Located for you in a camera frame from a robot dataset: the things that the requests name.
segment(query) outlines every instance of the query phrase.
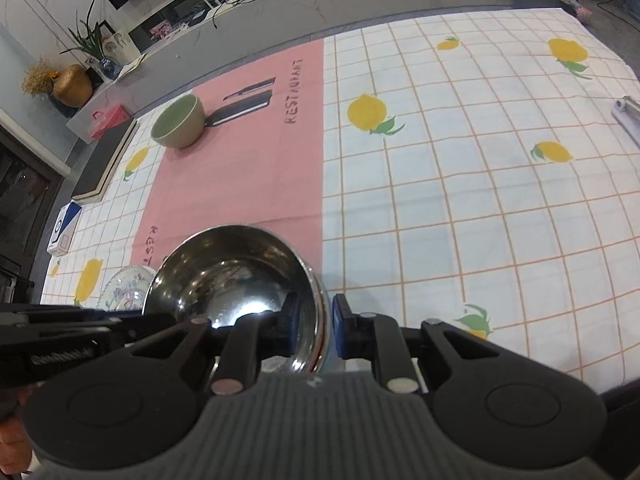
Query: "metal bowl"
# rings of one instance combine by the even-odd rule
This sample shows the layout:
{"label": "metal bowl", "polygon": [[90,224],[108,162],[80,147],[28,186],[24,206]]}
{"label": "metal bowl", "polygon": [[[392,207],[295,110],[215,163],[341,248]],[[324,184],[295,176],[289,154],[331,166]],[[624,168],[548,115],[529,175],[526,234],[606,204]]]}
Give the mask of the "metal bowl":
{"label": "metal bowl", "polygon": [[185,240],[156,273],[143,314],[171,312],[178,322],[207,316],[214,327],[229,326],[244,314],[280,310],[289,292],[300,300],[296,353],[265,360],[262,370],[318,370],[329,338],[326,297],[302,259],[256,227],[221,225]]}

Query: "tablecloth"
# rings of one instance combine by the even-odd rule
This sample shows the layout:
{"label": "tablecloth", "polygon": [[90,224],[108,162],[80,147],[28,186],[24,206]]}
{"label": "tablecloth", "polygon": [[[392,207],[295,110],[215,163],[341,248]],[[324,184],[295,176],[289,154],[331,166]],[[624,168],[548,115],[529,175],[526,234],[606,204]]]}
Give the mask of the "tablecloth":
{"label": "tablecloth", "polygon": [[123,266],[245,222],[356,312],[439,317],[599,392],[640,377],[640,150],[610,114],[640,86],[561,9],[382,23],[193,92],[226,120],[175,152],[150,140],[170,102],[141,117],[43,303],[100,306]]}

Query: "lemon print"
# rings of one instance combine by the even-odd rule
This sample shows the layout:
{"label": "lemon print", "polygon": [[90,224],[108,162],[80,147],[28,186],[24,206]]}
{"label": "lemon print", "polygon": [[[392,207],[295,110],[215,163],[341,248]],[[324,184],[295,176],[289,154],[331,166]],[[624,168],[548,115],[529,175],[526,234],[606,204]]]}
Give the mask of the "lemon print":
{"label": "lemon print", "polygon": [[363,94],[347,108],[347,117],[351,124],[370,134],[395,135],[404,128],[404,124],[394,130],[396,117],[386,119],[386,105],[377,97]]}
{"label": "lemon print", "polygon": [[551,54],[553,54],[553,56],[562,63],[569,72],[576,77],[581,77],[582,79],[591,79],[590,77],[580,74],[580,72],[587,70],[586,65],[583,65],[580,62],[589,57],[586,49],[580,43],[572,40],[553,38],[548,41],[548,45],[551,49]]}
{"label": "lemon print", "polygon": [[97,258],[92,258],[84,264],[78,286],[76,286],[75,306],[79,306],[83,301],[89,299],[89,296],[94,291],[95,284],[98,282],[100,268],[102,268],[102,260]]}
{"label": "lemon print", "polygon": [[466,333],[479,337],[480,339],[487,340],[487,333],[484,330],[465,330]]}
{"label": "lemon print", "polygon": [[451,36],[450,38],[447,38],[445,41],[441,41],[439,44],[437,44],[436,48],[438,50],[453,50],[459,44],[460,44],[460,40],[458,38],[454,38],[453,36]]}
{"label": "lemon print", "polygon": [[573,158],[562,144],[552,140],[537,143],[529,153],[533,158],[548,159],[553,162],[569,162]]}
{"label": "lemon print", "polygon": [[126,182],[129,180],[129,177],[133,174],[134,171],[138,168],[140,164],[145,160],[146,154],[149,152],[149,146],[145,146],[141,150],[138,150],[134,156],[132,156],[127,166],[124,169],[124,177],[123,180]]}
{"label": "lemon print", "polygon": [[481,339],[487,339],[493,331],[489,328],[489,318],[487,317],[486,310],[470,303],[465,304],[465,306],[478,311],[478,314],[467,314],[467,309],[465,309],[466,316],[456,319],[455,321],[466,326],[466,332],[469,334]]}
{"label": "lemon print", "polygon": [[56,261],[56,264],[51,267],[51,272],[49,273],[49,276],[51,276],[52,278],[55,278],[58,275],[58,271],[60,270],[60,260]]}

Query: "decorative plate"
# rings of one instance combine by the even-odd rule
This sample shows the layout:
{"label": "decorative plate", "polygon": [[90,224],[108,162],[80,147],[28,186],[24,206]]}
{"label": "decorative plate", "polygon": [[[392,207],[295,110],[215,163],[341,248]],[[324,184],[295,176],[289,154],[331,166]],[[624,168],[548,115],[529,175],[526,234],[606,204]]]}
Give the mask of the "decorative plate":
{"label": "decorative plate", "polygon": [[155,271],[149,267],[120,269],[102,290],[98,307],[104,310],[141,310]]}

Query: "blue and white box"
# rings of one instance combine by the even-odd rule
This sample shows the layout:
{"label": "blue and white box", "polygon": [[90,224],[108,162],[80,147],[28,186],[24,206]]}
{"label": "blue and white box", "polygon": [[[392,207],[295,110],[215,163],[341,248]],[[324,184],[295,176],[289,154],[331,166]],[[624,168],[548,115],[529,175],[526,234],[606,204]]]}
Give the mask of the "blue and white box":
{"label": "blue and white box", "polygon": [[47,253],[51,256],[62,256],[69,252],[71,238],[76,230],[81,211],[82,206],[75,202],[69,202],[60,210],[47,246]]}

